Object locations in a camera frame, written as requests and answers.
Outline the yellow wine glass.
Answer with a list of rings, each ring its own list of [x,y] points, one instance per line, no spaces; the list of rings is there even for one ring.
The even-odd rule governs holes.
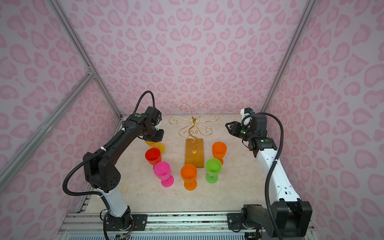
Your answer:
[[[150,148],[156,148],[156,149],[159,149],[161,153],[163,153],[166,149],[165,145],[161,142],[148,142],[148,141],[145,141],[145,143],[150,147]]]

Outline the red wine glass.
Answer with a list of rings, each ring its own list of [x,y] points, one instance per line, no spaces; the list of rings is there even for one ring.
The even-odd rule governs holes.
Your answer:
[[[162,161],[161,151],[157,148],[151,148],[145,153],[145,158],[153,167]]]

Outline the orange wine glass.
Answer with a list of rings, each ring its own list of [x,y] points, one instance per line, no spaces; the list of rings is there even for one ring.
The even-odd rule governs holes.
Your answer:
[[[215,159],[218,159],[221,164],[224,164],[224,157],[227,153],[227,146],[223,142],[216,142],[212,146],[212,154]]]
[[[184,181],[184,187],[188,191],[193,191],[196,189],[198,170],[194,165],[187,164],[184,165],[181,169],[181,177]]]

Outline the pink wine glass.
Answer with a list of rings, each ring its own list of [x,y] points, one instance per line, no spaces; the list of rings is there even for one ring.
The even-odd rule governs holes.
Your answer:
[[[169,163],[159,162],[154,166],[154,173],[156,177],[161,181],[161,184],[165,188],[169,188],[174,184],[174,177],[172,176],[172,169]]]

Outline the green wine glass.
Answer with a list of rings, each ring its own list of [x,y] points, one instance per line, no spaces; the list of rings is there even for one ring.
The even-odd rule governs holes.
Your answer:
[[[222,170],[222,163],[220,160],[211,158],[206,162],[206,181],[209,184],[215,184],[219,179],[219,173]]]

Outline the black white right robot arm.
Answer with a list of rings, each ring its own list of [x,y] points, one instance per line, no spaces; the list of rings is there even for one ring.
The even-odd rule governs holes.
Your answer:
[[[266,173],[264,195],[266,206],[258,204],[244,205],[241,209],[242,220],[240,227],[265,230],[270,238],[303,238],[312,216],[312,206],[303,201],[295,191],[281,165],[280,156],[283,150],[283,134],[277,145],[269,138],[267,118],[273,118],[282,131],[281,121],[272,114],[253,113],[242,118],[241,122],[226,124],[228,132],[248,143],[248,149],[253,153]]]

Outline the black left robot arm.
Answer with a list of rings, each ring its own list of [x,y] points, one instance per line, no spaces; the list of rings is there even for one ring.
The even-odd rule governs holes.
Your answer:
[[[122,123],[119,132],[97,150],[100,155],[92,157],[84,165],[86,181],[101,196],[107,208],[107,222],[112,222],[116,228],[128,229],[132,224],[132,217],[120,191],[121,174],[115,165],[137,137],[141,136],[145,141],[160,142],[164,131],[157,125],[161,120],[161,112],[154,107],[148,107],[143,114],[131,114]]]

